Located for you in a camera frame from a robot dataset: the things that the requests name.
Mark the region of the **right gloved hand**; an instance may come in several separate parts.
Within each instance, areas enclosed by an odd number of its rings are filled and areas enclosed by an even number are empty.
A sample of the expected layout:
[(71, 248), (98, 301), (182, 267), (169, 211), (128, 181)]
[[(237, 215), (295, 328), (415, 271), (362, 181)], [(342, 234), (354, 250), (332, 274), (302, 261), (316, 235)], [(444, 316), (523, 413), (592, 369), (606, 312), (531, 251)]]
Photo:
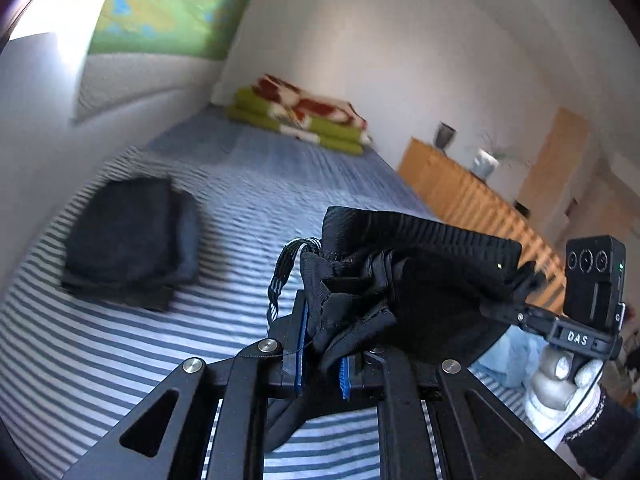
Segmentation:
[(603, 410), (599, 386), (603, 362), (582, 363), (573, 374), (572, 365), (578, 360), (579, 356), (548, 344), (526, 390), (529, 427), (552, 450), (569, 434), (589, 429)]

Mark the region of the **right forearm dark sleeve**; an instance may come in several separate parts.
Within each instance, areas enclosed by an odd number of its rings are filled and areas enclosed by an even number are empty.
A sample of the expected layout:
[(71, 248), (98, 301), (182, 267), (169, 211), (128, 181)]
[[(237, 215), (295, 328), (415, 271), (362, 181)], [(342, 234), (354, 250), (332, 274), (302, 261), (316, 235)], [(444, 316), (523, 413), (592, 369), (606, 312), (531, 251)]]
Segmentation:
[(579, 466), (596, 479), (639, 478), (639, 419), (600, 391), (570, 419), (563, 437)]

